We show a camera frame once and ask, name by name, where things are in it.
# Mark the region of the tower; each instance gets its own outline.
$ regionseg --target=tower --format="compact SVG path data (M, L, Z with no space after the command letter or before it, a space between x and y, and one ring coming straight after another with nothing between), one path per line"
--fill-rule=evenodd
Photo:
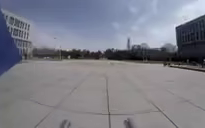
M131 50L131 39L129 37L127 40L127 50Z

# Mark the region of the blue sky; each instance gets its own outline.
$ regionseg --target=blue sky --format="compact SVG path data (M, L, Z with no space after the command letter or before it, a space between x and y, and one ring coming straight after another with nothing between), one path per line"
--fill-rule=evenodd
M175 44L175 26L205 14L205 0L0 0L33 23L35 46L104 50Z

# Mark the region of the distant building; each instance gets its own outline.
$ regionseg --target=distant building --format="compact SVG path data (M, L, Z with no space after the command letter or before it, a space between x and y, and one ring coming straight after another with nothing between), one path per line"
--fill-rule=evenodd
M127 40L127 50L131 50L131 39L128 38Z
M184 58L205 58L205 15L176 27L178 52Z
M132 50L141 50L141 46L138 44L132 45Z
M33 46L30 41L30 22L4 9L2 9L2 13L6 20L7 28L17 48L19 48L20 55L23 57L31 57Z

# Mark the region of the street light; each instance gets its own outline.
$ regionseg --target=street light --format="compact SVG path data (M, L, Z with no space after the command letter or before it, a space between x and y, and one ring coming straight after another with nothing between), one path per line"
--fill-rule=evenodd
M61 45L59 46L59 59L62 60L62 47L61 47Z

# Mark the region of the pavement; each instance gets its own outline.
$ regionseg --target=pavement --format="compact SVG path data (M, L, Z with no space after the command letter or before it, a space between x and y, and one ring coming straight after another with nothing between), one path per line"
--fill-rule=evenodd
M198 66L191 66L191 65L170 65L169 67L205 72L205 68L198 67Z
M0 77L0 128L205 128L205 73L118 61L28 61Z

